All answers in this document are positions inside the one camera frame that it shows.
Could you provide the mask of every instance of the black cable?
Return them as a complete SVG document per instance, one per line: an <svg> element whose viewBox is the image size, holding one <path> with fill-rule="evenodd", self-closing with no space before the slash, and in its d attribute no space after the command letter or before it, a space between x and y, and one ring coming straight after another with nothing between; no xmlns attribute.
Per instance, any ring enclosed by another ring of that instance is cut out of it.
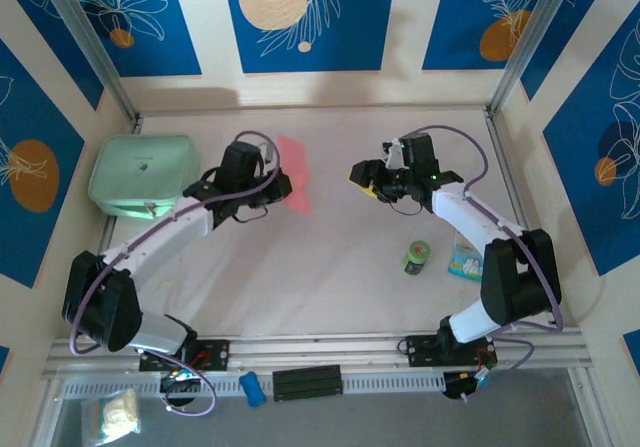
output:
<svg viewBox="0 0 640 447"><path fill-rule="evenodd" d="M407 357L409 357L409 350L405 349L404 351L400 348L400 344L402 344L402 342L405 343L405 345L407 344L407 339L400 339L400 341L398 342L398 344L396 345L396 350L402 354L402 355L406 355Z"/></svg>
<svg viewBox="0 0 640 447"><path fill-rule="evenodd" d="M388 204L389 204L389 207L391 207L391 210L393 210L394 212L397 212L399 214L406 215L407 217L413 217L414 215L418 215L420 212L422 212L422 209L423 209L422 204L420 204L420 210L418 212L414 212L414 213L410 214L408 212L402 212L401 210L396 209L393 206L393 203L391 203L391 202L388 202Z"/></svg>
<svg viewBox="0 0 640 447"><path fill-rule="evenodd" d="M254 220L258 220L258 219L262 219L264 217L267 216L267 214L269 213L269 210L267 209L266 206L262 206L262 209L264 210L264 213L262 213L261 215L258 215L256 217L251 217L250 219L239 219L237 216L232 215L231 218L233 220L235 220L236 222L238 222L239 224L248 224L249 222L253 222Z"/></svg>
<svg viewBox="0 0 640 447"><path fill-rule="evenodd" d="M202 177L200 177L200 180L209 180L209 177L211 177L211 174L213 174L216 170L218 170L218 167L213 167L212 169L207 170L204 174L202 174Z"/></svg>

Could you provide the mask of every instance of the orange circle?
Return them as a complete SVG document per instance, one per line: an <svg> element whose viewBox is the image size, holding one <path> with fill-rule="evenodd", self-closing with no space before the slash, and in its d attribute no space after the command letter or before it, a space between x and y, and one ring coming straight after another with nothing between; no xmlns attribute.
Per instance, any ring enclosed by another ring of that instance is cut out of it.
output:
<svg viewBox="0 0 640 447"><path fill-rule="evenodd" d="M111 42L122 49L133 47L135 42L133 35L124 29L113 29L109 34L109 38L111 39Z"/></svg>
<svg viewBox="0 0 640 447"><path fill-rule="evenodd" d="M519 10L491 24L480 40L480 55L492 62L509 60L529 17L531 12Z"/></svg>
<svg viewBox="0 0 640 447"><path fill-rule="evenodd" d="M596 180L605 187L616 180L616 163L609 157L603 157L596 164Z"/></svg>
<svg viewBox="0 0 640 447"><path fill-rule="evenodd" d="M47 144L39 140L18 142L9 155L9 166L14 168L9 183L16 201L31 212L49 210L56 200L60 172Z"/></svg>

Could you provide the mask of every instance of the small box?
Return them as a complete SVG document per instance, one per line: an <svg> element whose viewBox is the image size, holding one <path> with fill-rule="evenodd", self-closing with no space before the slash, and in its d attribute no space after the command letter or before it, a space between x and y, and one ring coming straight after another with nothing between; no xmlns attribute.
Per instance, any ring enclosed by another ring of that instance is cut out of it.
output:
<svg viewBox="0 0 640 447"><path fill-rule="evenodd" d="M484 261L480 252L460 232L456 231L449 272L465 279L481 282L483 265Z"/></svg>
<svg viewBox="0 0 640 447"><path fill-rule="evenodd" d="M171 210L199 170L186 135L118 135L102 146L89 197L108 215L153 219Z"/></svg>

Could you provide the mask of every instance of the grey floor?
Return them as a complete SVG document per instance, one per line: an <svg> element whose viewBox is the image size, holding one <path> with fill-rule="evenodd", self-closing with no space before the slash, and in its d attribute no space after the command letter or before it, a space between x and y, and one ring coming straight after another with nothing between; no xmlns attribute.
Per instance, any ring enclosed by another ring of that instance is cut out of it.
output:
<svg viewBox="0 0 640 447"><path fill-rule="evenodd" d="M590 445L565 371L518 371L469 404L442 394L346 395L250 409L219 399L186 419L143 399L142 432L109 447L456 447ZM80 401L65 401L54 446L81 447Z"/></svg>

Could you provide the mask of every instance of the blue package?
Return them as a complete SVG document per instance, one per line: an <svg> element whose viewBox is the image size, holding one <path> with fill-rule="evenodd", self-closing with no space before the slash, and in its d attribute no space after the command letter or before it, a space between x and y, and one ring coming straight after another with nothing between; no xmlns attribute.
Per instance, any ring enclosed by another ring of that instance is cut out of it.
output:
<svg viewBox="0 0 640 447"><path fill-rule="evenodd" d="M260 407L267 401L267 396L262 392L255 372L246 373L240 377L239 382L242 390L244 390L244 394L247 396L249 407Z"/></svg>
<svg viewBox="0 0 640 447"><path fill-rule="evenodd" d="M482 255L460 232L453 239L453 253L449 262L449 272L465 279L482 281Z"/></svg>

